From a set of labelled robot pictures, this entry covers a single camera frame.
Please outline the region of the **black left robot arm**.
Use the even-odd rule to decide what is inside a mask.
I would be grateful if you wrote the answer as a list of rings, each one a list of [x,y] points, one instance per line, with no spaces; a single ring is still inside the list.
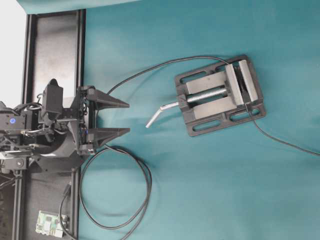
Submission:
[[[14,157],[40,155],[68,158],[88,156],[129,128],[95,128],[95,113],[130,105],[94,86],[76,90],[69,107],[64,107],[64,89],[52,79],[40,94],[42,102],[14,108],[0,104],[0,151]]]

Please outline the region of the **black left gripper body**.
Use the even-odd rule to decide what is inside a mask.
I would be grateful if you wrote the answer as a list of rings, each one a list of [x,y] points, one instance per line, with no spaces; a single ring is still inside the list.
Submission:
[[[86,125],[89,105],[94,101],[96,88],[81,86],[69,107],[63,106],[62,114],[55,120],[42,117],[42,107],[39,113],[40,136],[46,143],[40,143],[37,153],[44,157],[69,157],[73,153],[88,156],[94,152],[90,142],[90,128]]]

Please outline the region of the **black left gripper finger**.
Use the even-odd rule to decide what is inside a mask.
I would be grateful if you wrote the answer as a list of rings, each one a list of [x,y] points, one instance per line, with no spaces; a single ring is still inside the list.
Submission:
[[[112,97],[100,90],[95,90],[94,100],[95,109],[114,109],[114,108],[129,108],[130,105],[118,98]]]
[[[94,149],[102,147],[109,141],[130,132],[130,128],[90,128],[89,142]]]

